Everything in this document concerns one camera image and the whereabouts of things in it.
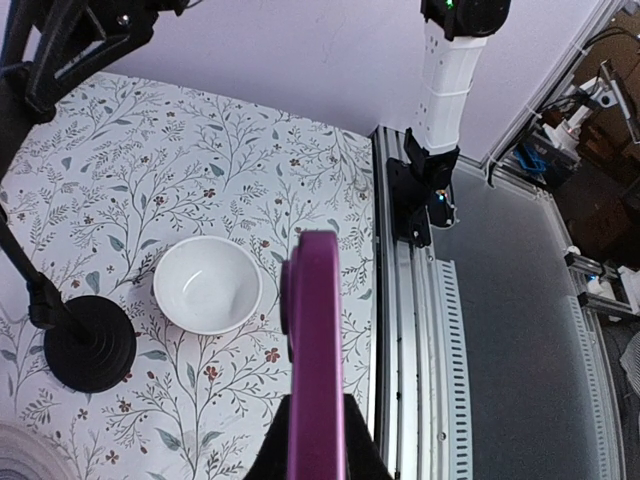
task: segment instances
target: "white wall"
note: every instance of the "white wall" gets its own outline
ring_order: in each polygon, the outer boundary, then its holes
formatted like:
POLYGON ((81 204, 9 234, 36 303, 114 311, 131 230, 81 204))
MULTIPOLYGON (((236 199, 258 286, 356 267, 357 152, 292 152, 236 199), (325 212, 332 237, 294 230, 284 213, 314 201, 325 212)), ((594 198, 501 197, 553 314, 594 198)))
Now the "white wall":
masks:
MULTIPOLYGON (((599 0, 513 0, 489 41, 461 132, 480 160, 599 0)), ((4 21, 9 0, 0 0, 4 21)), ((281 108, 361 134, 404 129, 423 44, 419 0, 205 0, 163 13, 151 43, 109 70, 281 108)))

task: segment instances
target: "black lamp base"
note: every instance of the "black lamp base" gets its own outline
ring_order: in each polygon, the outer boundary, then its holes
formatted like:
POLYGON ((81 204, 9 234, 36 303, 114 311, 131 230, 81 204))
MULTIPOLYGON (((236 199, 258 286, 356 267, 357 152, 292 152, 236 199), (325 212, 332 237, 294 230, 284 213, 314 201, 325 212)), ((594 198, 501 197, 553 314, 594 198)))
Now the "black lamp base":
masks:
POLYGON ((51 373, 79 392, 98 393, 114 387, 129 373, 136 356, 136 334, 129 317, 103 297, 78 297, 66 306, 92 339, 80 343, 68 329, 47 330, 44 356, 51 373))

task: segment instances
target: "screw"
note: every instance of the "screw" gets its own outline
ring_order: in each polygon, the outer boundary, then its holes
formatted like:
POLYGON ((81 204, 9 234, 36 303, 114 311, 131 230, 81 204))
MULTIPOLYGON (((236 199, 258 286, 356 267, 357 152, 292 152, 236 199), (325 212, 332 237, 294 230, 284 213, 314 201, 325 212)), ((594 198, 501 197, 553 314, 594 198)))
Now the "screw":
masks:
POLYGON ((129 22, 131 22, 131 19, 129 18, 129 15, 124 14, 124 15, 120 15, 116 21, 118 22, 118 25, 120 25, 121 27, 127 27, 129 26, 129 22))

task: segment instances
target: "leaf pattern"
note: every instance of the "leaf pattern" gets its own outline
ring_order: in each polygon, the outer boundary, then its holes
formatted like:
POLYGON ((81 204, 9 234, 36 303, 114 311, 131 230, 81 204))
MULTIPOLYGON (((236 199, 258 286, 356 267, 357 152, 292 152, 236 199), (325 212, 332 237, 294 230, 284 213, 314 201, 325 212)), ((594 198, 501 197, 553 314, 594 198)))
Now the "leaf pattern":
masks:
POLYGON ((255 459, 291 365, 281 263, 300 232, 338 234, 345 391, 367 410, 373 308, 369 141, 253 104, 98 74, 25 141, 0 190, 12 230, 63 299, 103 295, 131 318, 131 372, 98 395, 47 372, 21 282, 0 291, 0 420, 52 445, 82 480, 237 480, 255 459), (263 276, 257 313, 192 335, 159 310, 162 255, 193 235, 228 238, 263 276))

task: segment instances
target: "black lamp stand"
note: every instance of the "black lamp stand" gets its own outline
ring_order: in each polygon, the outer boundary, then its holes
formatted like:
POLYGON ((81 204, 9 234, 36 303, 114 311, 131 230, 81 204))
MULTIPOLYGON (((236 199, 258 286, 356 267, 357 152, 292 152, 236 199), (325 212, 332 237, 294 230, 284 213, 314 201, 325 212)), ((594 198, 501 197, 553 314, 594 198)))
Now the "black lamp stand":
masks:
POLYGON ((98 296, 63 302, 60 291, 22 250, 1 208, 0 248, 27 282, 29 318, 45 330, 44 355, 51 373, 80 392, 97 393, 117 385, 136 355, 135 331, 127 314, 98 296))

